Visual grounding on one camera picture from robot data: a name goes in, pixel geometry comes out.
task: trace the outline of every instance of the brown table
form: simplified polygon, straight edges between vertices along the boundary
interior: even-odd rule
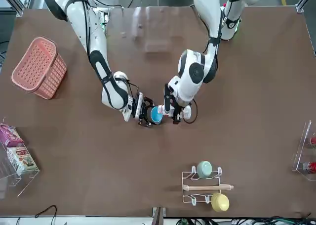
[[[133,22],[134,11],[111,15],[110,67],[161,104],[181,52],[202,51],[206,30],[189,7],[138,9]],[[10,79],[37,36],[57,42],[68,65],[52,100]],[[0,118],[18,128],[41,172],[20,198],[0,202],[0,214],[34,215],[55,204],[59,215],[150,216],[164,206],[168,216],[316,217],[315,183],[291,171],[304,122],[316,118],[315,63],[294,7],[246,8],[235,38],[221,43],[215,80],[197,94],[197,121],[147,129],[101,103],[101,84],[68,23],[26,10],[0,74]],[[201,160],[221,166],[222,182],[235,186],[228,212],[182,203],[181,172]]]

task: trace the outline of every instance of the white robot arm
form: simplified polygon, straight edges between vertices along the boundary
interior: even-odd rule
[[[257,1],[244,0],[249,5]],[[244,8],[242,0],[228,0],[225,10],[220,7],[219,0],[194,0],[194,5],[209,29],[207,54],[189,49],[184,51],[179,60],[178,76],[164,87],[164,105],[159,106],[159,112],[171,117],[174,124],[181,118],[186,120],[181,114],[185,110],[191,112],[190,102],[202,83],[209,83],[215,77],[220,39],[233,37]]]
[[[45,2],[56,18],[70,22],[86,50],[88,59],[103,86],[102,102],[110,108],[121,111],[125,121],[132,116],[139,120],[140,124],[145,120],[145,124],[150,125],[146,111],[153,102],[140,92],[136,98],[130,96],[127,75],[123,72],[113,74],[110,70],[105,34],[89,0],[45,0]]]
[[[209,29],[207,53],[185,50],[179,60],[178,75],[164,87],[164,106],[159,108],[160,113],[171,117],[174,124],[181,121],[182,112],[190,107],[202,83],[209,83],[218,68],[217,53],[223,20],[219,0],[194,0],[194,5]]]
[[[242,10],[247,5],[253,5],[259,0],[227,0],[226,6],[221,7],[225,17],[222,28],[222,40],[230,40],[237,31]]]

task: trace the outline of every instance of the pink basket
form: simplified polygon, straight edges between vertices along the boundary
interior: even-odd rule
[[[28,93],[51,99],[67,71],[57,45],[37,37],[12,72],[11,79]]]

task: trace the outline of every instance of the white wire rack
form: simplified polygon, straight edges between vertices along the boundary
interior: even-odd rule
[[[192,203],[195,206],[197,203],[210,203],[210,197],[212,194],[185,194],[183,190],[184,180],[218,180],[218,185],[221,184],[220,177],[223,174],[222,168],[218,167],[217,171],[212,171],[208,178],[201,178],[198,176],[197,169],[192,166],[190,172],[182,172],[182,201],[183,203]]]
[[[312,124],[311,120],[306,121],[292,169],[309,181],[316,181],[316,174],[307,174],[304,172],[303,164],[304,162],[316,162],[316,148],[309,142],[309,139],[315,136],[315,132],[316,125]]]
[[[25,170],[21,175],[18,175],[7,157],[6,147],[1,142],[0,144],[0,199],[5,198],[7,187],[15,187],[18,191],[17,197],[19,197],[40,170],[37,165],[35,165],[35,169]]]

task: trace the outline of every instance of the blue cup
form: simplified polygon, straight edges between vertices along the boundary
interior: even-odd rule
[[[152,119],[152,122],[156,125],[161,123],[163,114],[158,113],[158,106],[152,108],[152,111],[150,112],[150,117]]]

